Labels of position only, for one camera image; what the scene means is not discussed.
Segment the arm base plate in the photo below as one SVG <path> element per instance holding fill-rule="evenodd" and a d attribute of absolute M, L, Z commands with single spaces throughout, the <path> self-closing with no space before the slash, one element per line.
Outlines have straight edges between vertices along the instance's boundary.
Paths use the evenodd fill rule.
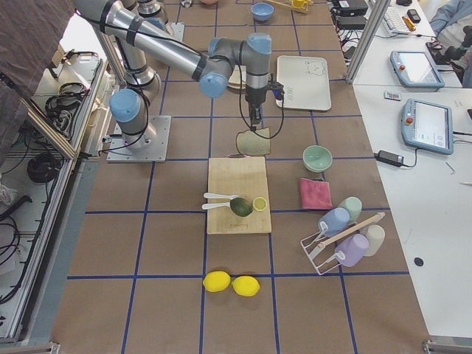
<path fill-rule="evenodd" d="M 165 162 L 170 135 L 170 115 L 149 117 L 147 130 L 142 136 L 134 138 L 122 135 L 121 128 L 116 123 L 114 134 L 106 157 L 109 163 L 146 163 Z"/>
<path fill-rule="evenodd" d="M 163 40 L 166 51 L 168 52 L 177 52 L 184 49 L 182 44 L 184 36 L 184 24 L 183 23 L 173 23 L 167 22 L 164 25 L 164 31 L 166 34 L 164 37 L 166 40 Z"/>

